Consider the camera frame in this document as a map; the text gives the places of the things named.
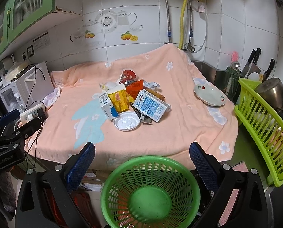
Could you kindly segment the pink floor mat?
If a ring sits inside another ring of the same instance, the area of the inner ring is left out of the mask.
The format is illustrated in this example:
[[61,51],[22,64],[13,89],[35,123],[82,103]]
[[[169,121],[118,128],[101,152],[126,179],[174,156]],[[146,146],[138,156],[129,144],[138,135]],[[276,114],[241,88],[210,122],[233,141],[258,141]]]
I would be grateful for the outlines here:
[[[241,172],[248,172],[247,166],[244,161],[241,161],[232,167],[235,171],[241,171]],[[228,203],[226,205],[225,210],[223,211],[223,214],[218,222],[218,226],[225,225],[227,220],[229,219],[229,216],[231,214],[231,211],[234,207],[237,195],[238,195],[239,189],[232,190],[231,196],[228,200]]]

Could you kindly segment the white power strip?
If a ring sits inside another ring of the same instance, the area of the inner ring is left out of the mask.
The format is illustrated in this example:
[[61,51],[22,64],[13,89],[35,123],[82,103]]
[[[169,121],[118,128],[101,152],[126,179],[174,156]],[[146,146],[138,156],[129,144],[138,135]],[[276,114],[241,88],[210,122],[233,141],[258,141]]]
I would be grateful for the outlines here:
[[29,109],[27,109],[26,111],[23,111],[19,118],[21,120],[22,123],[27,123],[31,120],[33,120],[34,118],[37,118],[40,116],[40,111],[43,111],[44,113],[46,112],[46,106],[43,103],[37,104]]

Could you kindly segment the white microwave oven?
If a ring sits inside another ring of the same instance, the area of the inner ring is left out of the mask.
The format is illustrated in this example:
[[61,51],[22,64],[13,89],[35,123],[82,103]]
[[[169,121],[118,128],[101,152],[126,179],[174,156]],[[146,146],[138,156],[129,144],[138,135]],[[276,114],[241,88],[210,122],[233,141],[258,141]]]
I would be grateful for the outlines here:
[[18,77],[0,90],[0,98],[6,110],[23,112],[54,91],[45,61],[30,64]]

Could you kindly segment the white plastic bag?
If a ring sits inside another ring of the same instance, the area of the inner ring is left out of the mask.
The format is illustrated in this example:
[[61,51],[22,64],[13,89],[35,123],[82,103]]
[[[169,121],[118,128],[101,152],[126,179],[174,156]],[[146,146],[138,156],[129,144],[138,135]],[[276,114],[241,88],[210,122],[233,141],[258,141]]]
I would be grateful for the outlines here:
[[48,94],[44,99],[43,103],[46,106],[47,109],[49,109],[60,97],[61,89],[59,87],[56,87],[54,91],[50,94]]

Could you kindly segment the green plastic waste basket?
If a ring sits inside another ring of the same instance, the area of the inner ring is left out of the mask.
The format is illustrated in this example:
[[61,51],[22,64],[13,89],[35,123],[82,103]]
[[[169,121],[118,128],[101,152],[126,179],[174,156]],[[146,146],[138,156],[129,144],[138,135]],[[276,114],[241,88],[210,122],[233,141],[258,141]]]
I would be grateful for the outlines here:
[[143,156],[108,176],[101,210],[110,227],[189,227],[200,199],[199,185],[186,167],[166,157]]

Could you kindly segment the lime green dish rack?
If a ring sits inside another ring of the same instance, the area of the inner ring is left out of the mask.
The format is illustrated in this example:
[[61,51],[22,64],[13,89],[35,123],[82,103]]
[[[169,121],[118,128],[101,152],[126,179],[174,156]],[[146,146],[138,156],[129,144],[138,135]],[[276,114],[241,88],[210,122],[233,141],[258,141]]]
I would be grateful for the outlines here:
[[252,136],[269,169],[268,185],[283,185],[283,120],[256,93],[259,81],[239,78],[241,85],[234,112]]

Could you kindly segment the yellow snack wrapper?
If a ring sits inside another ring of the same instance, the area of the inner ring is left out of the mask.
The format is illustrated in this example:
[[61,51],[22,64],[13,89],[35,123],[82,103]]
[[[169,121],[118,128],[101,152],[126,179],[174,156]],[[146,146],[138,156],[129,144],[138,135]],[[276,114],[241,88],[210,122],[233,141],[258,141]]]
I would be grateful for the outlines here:
[[123,83],[108,90],[108,96],[118,113],[129,110],[130,103],[134,103],[133,97],[127,93]]

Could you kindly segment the black sachet wrapper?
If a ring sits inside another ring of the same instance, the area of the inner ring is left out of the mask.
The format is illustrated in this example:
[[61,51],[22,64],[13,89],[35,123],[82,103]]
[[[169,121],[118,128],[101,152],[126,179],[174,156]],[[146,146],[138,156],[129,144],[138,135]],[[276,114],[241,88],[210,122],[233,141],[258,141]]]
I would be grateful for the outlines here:
[[135,113],[137,114],[137,116],[139,117],[140,121],[144,124],[147,125],[151,125],[152,124],[152,119],[149,118],[148,116],[145,116],[143,114],[141,114],[141,112],[137,109],[134,109]]

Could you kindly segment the white ceramic plate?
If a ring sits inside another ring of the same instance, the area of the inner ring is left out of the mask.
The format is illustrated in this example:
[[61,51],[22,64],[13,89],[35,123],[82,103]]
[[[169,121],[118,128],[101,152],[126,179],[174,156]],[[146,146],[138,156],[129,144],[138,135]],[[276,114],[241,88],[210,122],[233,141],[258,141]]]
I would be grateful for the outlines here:
[[211,107],[221,107],[226,103],[225,94],[215,86],[197,84],[194,93],[204,104]]

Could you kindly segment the steel pot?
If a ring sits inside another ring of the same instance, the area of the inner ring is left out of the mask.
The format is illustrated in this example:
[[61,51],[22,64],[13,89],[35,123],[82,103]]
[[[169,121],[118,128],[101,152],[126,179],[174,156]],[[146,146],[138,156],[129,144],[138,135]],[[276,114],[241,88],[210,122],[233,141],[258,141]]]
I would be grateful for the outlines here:
[[270,106],[281,116],[283,114],[283,84],[278,78],[270,78],[263,81],[255,88]]

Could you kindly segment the blue white flat carton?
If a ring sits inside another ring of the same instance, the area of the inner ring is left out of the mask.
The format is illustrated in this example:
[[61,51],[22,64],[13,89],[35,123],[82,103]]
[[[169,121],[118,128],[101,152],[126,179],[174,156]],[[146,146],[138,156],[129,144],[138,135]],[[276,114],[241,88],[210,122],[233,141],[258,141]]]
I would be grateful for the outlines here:
[[133,107],[138,109],[141,114],[148,116],[155,122],[159,122],[162,116],[171,110],[171,105],[162,101],[145,89],[140,90]]

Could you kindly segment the peach floral blanket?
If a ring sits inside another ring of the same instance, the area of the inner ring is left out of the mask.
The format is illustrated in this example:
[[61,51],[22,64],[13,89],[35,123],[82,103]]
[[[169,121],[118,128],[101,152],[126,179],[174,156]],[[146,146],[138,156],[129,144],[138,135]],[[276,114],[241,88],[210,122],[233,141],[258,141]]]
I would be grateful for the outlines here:
[[[138,81],[158,84],[165,103],[131,97],[128,110],[109,119],[100,103],[107,95],[103,86],[118,83],[125,70],[132,70]],[[60,96],[48,109],[42,131],[26,140],[29,155],[63,164],[90,142],[96,150],[95,170],[114,170],[145,155],[168,157],[192,170],[193,142],[220,162],[234,154],[234,104],[204,104],[194,88],[205,84],[205,77],[173,44],[131,58],[76,65],[50,77]]]

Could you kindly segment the red paper cup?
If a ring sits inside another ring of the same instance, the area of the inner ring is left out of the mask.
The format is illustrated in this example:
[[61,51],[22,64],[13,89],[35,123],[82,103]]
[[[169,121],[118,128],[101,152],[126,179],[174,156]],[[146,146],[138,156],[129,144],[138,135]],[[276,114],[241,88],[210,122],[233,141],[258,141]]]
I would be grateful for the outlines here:
[[136,79],[136,73],[133,70],[126,69],[123,70],[123,72],[121,73],[119,84],[125,83],[127,80],[135,80],[135,79]]

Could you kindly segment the crumpled blue white wrapper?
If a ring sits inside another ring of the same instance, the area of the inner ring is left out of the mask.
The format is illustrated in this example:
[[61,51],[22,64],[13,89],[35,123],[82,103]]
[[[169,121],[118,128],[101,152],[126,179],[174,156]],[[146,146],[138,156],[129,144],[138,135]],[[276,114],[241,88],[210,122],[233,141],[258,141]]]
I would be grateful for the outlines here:
[[146,80],[143,80],[143,88],[155,91],[156,89],[160,88],[160,85],[156,82],[148,82]]

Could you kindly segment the green wall cabinet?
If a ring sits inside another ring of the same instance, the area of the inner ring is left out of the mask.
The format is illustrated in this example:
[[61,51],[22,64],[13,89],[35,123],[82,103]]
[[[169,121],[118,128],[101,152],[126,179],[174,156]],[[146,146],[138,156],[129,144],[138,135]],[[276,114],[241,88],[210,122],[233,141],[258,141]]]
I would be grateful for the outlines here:
[[4,0],[0,4],[0,61],[43,31],[82,14],[82,0]]

